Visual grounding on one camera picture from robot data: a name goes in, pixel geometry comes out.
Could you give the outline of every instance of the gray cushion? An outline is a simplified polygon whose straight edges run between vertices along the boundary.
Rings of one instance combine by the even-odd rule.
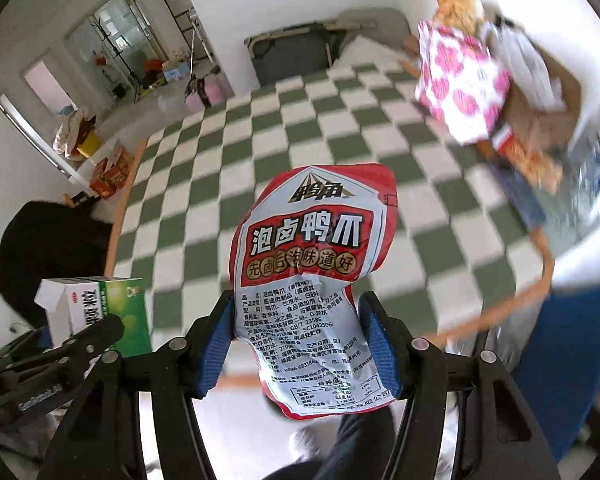
[[[336,22],[339,25],[362,25],[363,27],[360,32],[350,32],[346,35],[340,45],[339,54],[358,34],[363,34],[394,50],[400,50],[402,42],[411,34],[405,15],[391,7],[345,10],[339,14]]]

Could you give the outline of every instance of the pink patterned bag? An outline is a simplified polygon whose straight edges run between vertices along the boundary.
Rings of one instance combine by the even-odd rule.
[[[509,91],[509,71],[473,36],[420,22],[422,74],[416,99],[460,144],[487,139]]]

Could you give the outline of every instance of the duck claw snack bag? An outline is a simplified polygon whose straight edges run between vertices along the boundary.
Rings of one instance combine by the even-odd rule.
[[[290,418],[357,413],[382,386],[351,283],[394,238],[397,193],[380,164],[309,166],[269,183],[235,232],[235,333],[254,349],[265,393]]]

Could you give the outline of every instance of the pink bucket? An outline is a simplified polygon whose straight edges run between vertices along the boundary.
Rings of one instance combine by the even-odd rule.
[[[204,78],[203,92],[206,94],[206,98],[211,106],[224,102],[224,93],[220,87],[220,82],[218,81],[218,77],[213,74]],[[205,103],[200,97],[200,92],[191,93],[185,102],[193,114],[205,109]]]

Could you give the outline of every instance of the screw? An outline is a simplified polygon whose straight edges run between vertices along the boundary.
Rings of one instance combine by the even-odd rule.
[[[498,358],[491,350],[483,350],[480,352],[480,359],[482,359],[485,363],[494,363]]]
[[[411,346],[413,346],[416,350],[426,350],[429,348],[429,341],[421,337],[417,337],[411,341]]]
[[[187,346],[187,340],[183,337],[174,337],[171,341],[169,341],[169,348],[171,350],[182,350]]]
[[[107,365],[116,362],[117,358],[118,352],[114,352],[113,350],[109,350],[108,352],[104,352],[104,354],[102,354],[102,362]]]

